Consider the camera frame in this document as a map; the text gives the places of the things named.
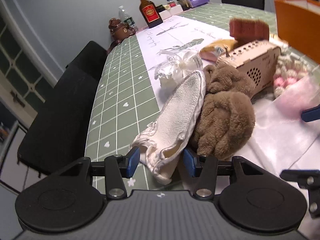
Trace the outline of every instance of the green tablecloth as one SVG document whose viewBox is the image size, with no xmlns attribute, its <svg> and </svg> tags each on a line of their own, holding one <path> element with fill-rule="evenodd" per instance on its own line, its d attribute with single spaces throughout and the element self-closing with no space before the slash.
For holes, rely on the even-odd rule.
<svg viewBox="0 0 320 240">
<path fill-rule="evenodd" d="M 275 14 L 236 5 L 210 3 L 179 16 L 225 30 L 229 30 L 229 20 L 233 17 L 261 19 L 269 24 L 271 33 L 277 33 Z M 297 50 L 289 50 L 312 66 L 318 65 Z M 85 155 L 92 161 L 103 161 L 113 154 L 125 155 L 135 136 L 158 114 L 141 50 L 136 36 L 132 36 L 108 55 L 92 109 Z M 128 183 L 124 179 L 124 184 L 129 194 L 132 189 L 182 189 L 178 174 L 174 174 L 170 185 L 163 187 L 142 164 L 137 167 L 132 181 Z M 105 193 L 103 177 L 94 178 L 93 186 Z"/>
</svg>

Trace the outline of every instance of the gray ribbed panel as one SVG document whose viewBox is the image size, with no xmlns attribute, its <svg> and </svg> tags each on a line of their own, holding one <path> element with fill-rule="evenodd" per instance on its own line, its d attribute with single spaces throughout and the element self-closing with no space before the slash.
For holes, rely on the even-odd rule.
<svg viewBox="0 0 320 240">
<path fill-rule="evenodd" d="M 92 224 L 58 236 L 25 232 L 18 240 L 304 240 L 297 232 L 257 236 L 227 223 L 210 202 L 193 199 L 188 191 L 134 191 L 112 201 Z"/>
</svg>

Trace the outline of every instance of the plastic water bottle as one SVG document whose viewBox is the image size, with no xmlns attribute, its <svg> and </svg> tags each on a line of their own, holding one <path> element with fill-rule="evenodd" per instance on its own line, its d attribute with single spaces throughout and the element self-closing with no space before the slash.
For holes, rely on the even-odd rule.
<svg viewBox="0 0 320 240">
<path fill-rule="evenodd" d="M 136 31 L 138 30 L 138 28 L 136 27 L 136 24 L 134 22 L 134 20 L 132 19 L 132 17 L 127 13 L 127 11 L 123 8 L 123 6 L 121 5 L 119 7 L 119 17 L 120 20 L 124 23 L 127 23 L 129 25 L 129 27 L 134 28 Z"/>
</svg>

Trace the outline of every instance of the brown liquor bottle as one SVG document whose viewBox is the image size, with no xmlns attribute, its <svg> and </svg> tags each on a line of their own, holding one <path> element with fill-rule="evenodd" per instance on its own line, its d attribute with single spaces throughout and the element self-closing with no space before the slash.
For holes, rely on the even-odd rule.
<svg viewBox="0 0 320 240">
<path fill-rule="evenodd" d="M 156 11 L 156 7 L 153 2 L 148 0 L 140 0 L 140 1 L 141 1 L 141 4 L 139 9 L 145 21 L 147 22 L 149 28 L 153 28 L 159 25 L 160 23 L 163 23 L 160 15 Z"/>
</svg>

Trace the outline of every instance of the silver bolt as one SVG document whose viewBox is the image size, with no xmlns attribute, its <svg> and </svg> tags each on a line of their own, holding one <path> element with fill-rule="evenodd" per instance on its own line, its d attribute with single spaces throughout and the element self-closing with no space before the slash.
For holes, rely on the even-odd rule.
<svg viewBox="0 0 320 240">
<path fill-rule="evenodd" d="M 308 185 L 312 185 L 314 182 L 315 182 L 315 180 L 311 176 L 307 179 L 307 184 Z"/>
<path fill-rule="evenodd" d="M 318 205 L 317 205 L 316 202 L 313 202 L 309 207 L 309 210 L 310 210 L 311 213 L 316 212 L 317 209 L 318 209 Z"/>
<path fill-rule="evenodd" d="M 201 188 L 196 191 L 196 194 L 200 197 L 209 197 L 212 194 L 212 192 L 207 188 Z"/>
<path fill-rule="evenodd" d="M 113 188 L 109 190 L 109 195 L 113 197 L 121 197 L 123 195 L 124 191 L 120 188 Z"/>
</svg>

